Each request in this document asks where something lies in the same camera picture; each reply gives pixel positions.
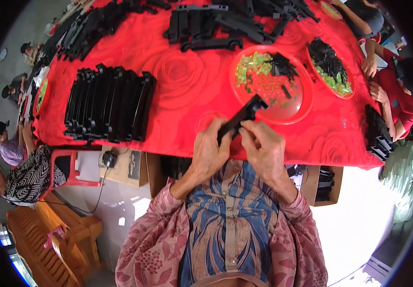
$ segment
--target cardboard box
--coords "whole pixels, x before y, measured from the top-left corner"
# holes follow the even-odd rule
[[[343,167],[330,166],[329,171],[334,173],[334,186],[331,187],[329,193],[329,201],[315,201],[318,188],[318,179],[320,173],[319,165],[308,165],[307,170],[302,177],[301,193],[311,206],[325,206],[336,204],[339,200],[339,194],[342,185],[342,174],[344,172]]]
[[[100,160],[106,151],[111,150],[117,154],[117,162],[107,173],[100,162],[101,177],[106,174],[106,180],[133,187],[142,187],[149,184],[152,198],[165,186],[167,177],[161,171],[160,155],[126,147],[103,146]]]

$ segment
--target wooden bench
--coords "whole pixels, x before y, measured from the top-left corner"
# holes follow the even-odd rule
[[[62,202],[52,193],[47,202]],[[48,233],[57,226],[66,231],[52,237],[53,247],[44,248]],[[91,274],[105,268],[98,256],[96,237],[102,221],[96,216],[81,217],[65,205],[37,202],[34,210],[19,206],[7,212],[7,227],[39,287],[83,286]]]

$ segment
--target red tablecloth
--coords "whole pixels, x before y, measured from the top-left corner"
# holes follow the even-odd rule
[[[109,0],[96,0],[94,7],[104,6]],[[286,164],[321,164],[333,166],[358,166],[370,169],[382,163],[366,151],[364,139],[364,106],[378,108],[368,92],[368,82],[361,72],[364,59],[358,42],[343,21],[329,18],[319,4],[306,0],[310,9],[321,18],[288,23],[284,36],[273,45],[291,52],[303,63],[305,44],[315,37],[329,43],[344,59],[354,74],[355,95],[351,100],[342,100],[330,93],[322,83],[313,84],[312,111],[299,123],[272,125],[286,137]],[[183,1],[182,4],[203,4],[204,0]],[[115,35],[107,36],[93,48],[86,59],[54,60],[48,75],[52,85],[49,106],[34,123],[37,136],[46,144],[83,145],[63,135],[64,115],[77,70],[106,66],[123,66],[136,73],[149,71],[157,78],[156,92],[150,110],[145,142],[127,142],[122,146],[181,157],[192,156],[193,141],[198,131],[207,127],[213,118],[232,116],[242,107],[232,92],[228,81],[230,62],[235,52],[228,50],[187,51],[182,53],[179,45],[169,45],[162,37],[168,28],[171,11],[159,9],[158,14],[128,14]],[[277,20],[262,18],[266,30],[273,29]],[[244,48],[254,43],[245,40]],[[313,72],[308,69],[312,78]],[[109,144],[95,141],[95,144]],[[231,157],[245,159],[240,140],[231,146]]]

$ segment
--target woman in red shirt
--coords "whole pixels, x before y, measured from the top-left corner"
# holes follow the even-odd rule
[[[371,97],[382,104],[382,117],[396,141],[413,125],[413,59],[403,59],[372,39],[366,40],[366,53],[361,68],[366,77],[373,77]],[[387,68],[377,72],[375,54]]]

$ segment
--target pink floral sleeve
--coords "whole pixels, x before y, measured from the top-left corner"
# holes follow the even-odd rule
[[[118,287],[177,286],[180,258],[189,235],[183,200],[168,184],[151,201],[147,213],[130,228],[115,268]]]
[[[328,272],[318,229],[300,192],[292,204],[280,202],[270,249],[275,286],[326,286]]]

